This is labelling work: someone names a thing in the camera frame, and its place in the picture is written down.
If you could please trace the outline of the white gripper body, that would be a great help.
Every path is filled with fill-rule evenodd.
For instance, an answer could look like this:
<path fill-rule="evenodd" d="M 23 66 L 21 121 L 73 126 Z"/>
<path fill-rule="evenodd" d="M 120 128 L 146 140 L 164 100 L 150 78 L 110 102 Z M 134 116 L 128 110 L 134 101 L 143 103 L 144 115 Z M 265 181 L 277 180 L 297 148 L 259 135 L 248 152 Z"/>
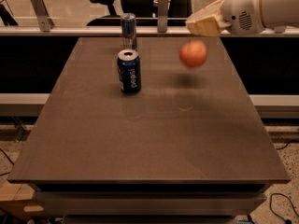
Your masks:
<path fill-rule="evenodd" d="M 225 0 L 221 14 L 231 24 L 228 31 L 232 35 L 256 35 L 264 30 L 261 0 Z"/>

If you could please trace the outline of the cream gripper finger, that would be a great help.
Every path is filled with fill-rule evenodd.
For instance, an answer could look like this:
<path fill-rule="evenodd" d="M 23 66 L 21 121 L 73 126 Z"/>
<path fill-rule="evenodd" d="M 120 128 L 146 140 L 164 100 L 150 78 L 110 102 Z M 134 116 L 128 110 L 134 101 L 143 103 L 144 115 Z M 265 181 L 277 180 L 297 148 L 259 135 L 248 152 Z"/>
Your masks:
<path fill-rule="evenodd" d="M 200 19 L 187 19 L 186 26 L 191 34 L 199 36 L 220 36 L 221 32 L 231 27 L 222 15 L 210 15 Z"/>
<path fill-rule="evenodd" d="M 201 20 L 205 17 L 209 17 L 215 14 L 221 13 L 221 6 L 225 0 L 216 0 L 213 3 L 207 5 L 206 7 L 194 12 L 189 20 Z"/>

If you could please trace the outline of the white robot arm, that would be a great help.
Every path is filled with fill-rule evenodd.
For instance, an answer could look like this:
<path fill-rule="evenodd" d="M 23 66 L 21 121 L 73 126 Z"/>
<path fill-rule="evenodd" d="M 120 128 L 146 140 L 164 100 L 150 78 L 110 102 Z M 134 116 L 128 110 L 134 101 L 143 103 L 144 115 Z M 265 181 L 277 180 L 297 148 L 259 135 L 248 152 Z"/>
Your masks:
<path fill-rule="evenodd" d="M 299 0 L 217 0 L 185 21 L 193 35 L 256 35 L 265 29 L 297 27 Z"/>

